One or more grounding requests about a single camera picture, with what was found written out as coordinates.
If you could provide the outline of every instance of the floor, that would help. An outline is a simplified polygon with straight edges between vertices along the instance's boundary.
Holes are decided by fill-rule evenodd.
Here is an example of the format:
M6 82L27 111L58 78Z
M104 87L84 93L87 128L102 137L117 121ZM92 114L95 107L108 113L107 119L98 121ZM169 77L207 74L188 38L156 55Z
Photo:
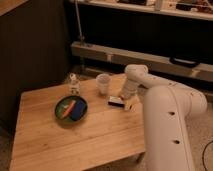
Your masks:
M80 80L93 78L91 76L78 75ZM212 104L208 104L208 111L197 118L186 119L192 155L197 171L205 171L202 164L202 152L205 145L213 140L213 110ZM8 171L11 160L13 138L0 129L0 170ZM145 171L146 156L137 164L136 156L115 161L104 166L99 166L88 171ZM205 153L205 163L208 171L213 171L213 143L209 145Z

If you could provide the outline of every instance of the table leg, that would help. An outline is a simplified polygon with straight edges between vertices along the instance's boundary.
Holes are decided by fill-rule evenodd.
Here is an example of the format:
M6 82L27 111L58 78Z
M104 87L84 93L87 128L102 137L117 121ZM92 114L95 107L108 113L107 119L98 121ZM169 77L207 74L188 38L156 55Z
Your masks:
M136 163L140 163L144 158L145 153L140 153L136 159Z

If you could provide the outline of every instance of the paper cup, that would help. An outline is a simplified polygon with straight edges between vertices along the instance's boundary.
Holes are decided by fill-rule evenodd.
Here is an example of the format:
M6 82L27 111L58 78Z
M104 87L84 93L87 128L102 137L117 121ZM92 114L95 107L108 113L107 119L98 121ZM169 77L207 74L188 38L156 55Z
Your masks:
M106 95L109 90L110 76L109 74L99 74L96 77L96 83L100 94Z

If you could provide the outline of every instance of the wooden table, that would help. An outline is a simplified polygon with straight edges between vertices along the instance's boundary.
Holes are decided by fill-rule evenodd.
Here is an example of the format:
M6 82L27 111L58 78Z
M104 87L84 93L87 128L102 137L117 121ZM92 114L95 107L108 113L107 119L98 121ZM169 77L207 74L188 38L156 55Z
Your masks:
M123 74L112 76L109 94L116 95L124 81ZM88 111L79 122L62 127L54 109L68 95L67 84L22 94L10 170L85 170L145 151L137 97L125 112L107 104L94 79L81 81Z

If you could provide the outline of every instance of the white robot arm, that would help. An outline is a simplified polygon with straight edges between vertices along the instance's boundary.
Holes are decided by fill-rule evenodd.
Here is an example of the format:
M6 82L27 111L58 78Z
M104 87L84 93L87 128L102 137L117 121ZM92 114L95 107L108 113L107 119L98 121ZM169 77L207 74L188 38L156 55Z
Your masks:
M194 171L185 117L204 113L203 93L165 78L148 74L145 65L128 65L121 95L130 99L148 89L143 98L144 134L148 171Z

